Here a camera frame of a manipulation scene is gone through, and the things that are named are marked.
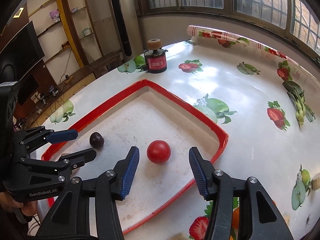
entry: purple plush toy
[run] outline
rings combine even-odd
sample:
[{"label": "purple plush toy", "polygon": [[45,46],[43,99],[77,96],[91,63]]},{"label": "purple plush toy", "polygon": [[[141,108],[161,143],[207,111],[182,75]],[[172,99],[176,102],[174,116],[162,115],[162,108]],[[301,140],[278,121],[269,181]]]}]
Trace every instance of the purple plush toy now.
[{"label": "purple plush toy", "polygon": [[50,12],[49,15],[54,23],[57,23],[60,21],[60,15],[58,10]]}]

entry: red rim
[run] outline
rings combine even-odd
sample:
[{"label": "red rim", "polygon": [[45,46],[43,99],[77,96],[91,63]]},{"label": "red rim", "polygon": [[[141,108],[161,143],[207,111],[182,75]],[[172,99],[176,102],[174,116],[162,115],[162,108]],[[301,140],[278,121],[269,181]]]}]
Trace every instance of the red rim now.
[{"label": "red rim", "polygon": [[[182,99],[178,98],[174,94],[170,93],[163,87],[159,86],[158,84],[143,79],[140,80],[134,84],[132,84],[130,87],[127,87],[126,89],[122,90],[118,94],[114,95],[104,103],[102,103],[100,106],[92,110],[90,113],[85,115],[83,118],[81,118],[78,122],[76,122],[74,125],[72,125],[69,129],[76,129],[78,132],[82,131],[86,126],[88,126],[90,123],[94,122],[97,118],[99,118],[101,115],[103,115],[106,111],[108,111],[110,108],[127,98],[129,95],[133,94],[134,92],[138,91],[139,89],[148,86],[158,92],[159,94],[165,96],[166,98],[170,99],[177,105],[181,106],[185,110],[187,110],[189,113],[194,115],[196,118],[198,118],[201,122],[206,124],[218,137],[219,139],[219,148],[215,155],[210,160],[211,163],[215,162],[218,157],[222,154],[223,150],[225,149],[227,142],[228,142],[228,134],[222,130],[216,123],[214,123],[211,119],[209,119],[205,114],[200,112],[199,110],[195,109],[192,105],[188,104],[187,102],[183,101]],[[67,142],[63,143],[57,143],[50,145],[50,147],[43,153],[41,156],[41,159],[44,161],[49,161],[53,155],[60,150]],[[163,204],[161,207],[159,207],[157,210],[152,212],[150,215],[139,221],[138,223],[134,224],[133,226],[127,228],[125,231],[123,231],[124,234],[134,230],[135,228],[141,226],[151,218],[153,218],[155,215],[159,214],[162,210],[164,210],[166,207],[168,207],[172,202],[174,202],[177,198],[179,198],[190,186],[195,182],[195,180],[191,180],[188,184],[186,184],[175,196],[173,196],[171,199],[169,199],[165,204]],[[54,203],[53,198],[48,198],[48,204],[51,207]]]}]

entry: human hand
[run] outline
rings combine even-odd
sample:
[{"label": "human hand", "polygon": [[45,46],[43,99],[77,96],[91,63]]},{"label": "human hand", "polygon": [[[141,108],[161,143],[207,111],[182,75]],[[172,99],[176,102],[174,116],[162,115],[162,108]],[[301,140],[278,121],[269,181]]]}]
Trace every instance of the human hand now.
[{"label": "human hand", "polygon": [[34,216],[38,213],[38,202],[31,201],[25,203],[19,203],[15,201],[8,192],[1,192],[0,193],[0,205],[6,212],[13,212],[12,208],[21,208],[22,213],[25,216]]}]

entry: television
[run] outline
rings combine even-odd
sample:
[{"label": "television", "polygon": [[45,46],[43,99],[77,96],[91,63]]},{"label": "television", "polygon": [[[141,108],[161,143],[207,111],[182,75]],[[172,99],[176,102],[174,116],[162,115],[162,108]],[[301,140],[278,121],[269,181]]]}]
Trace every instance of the television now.
[{"label": "television", "polygon": [[43,58],[44,52],[31,21],[0,52],[0,84],[21,80]]}]

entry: finger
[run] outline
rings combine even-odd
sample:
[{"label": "finger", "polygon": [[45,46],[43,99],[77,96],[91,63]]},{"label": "finger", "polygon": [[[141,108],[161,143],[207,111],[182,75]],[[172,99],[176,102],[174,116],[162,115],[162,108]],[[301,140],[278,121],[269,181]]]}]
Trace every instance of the finger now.
[{"label": "finger", "polygon": [[1,192],[0,193],[0,202],[1,204],[4,204],[5,206],[8,207],[17,207],[17,208],[22,208],[23,203],[19,203],[10,196],[10,194],[6,192]]},{"label": "finger", "polygon": [[38,213],[38,202],[31,201],[24,203],[23,208],[21,208],[21,211],[24,215],[28,217],[34,216]]}]

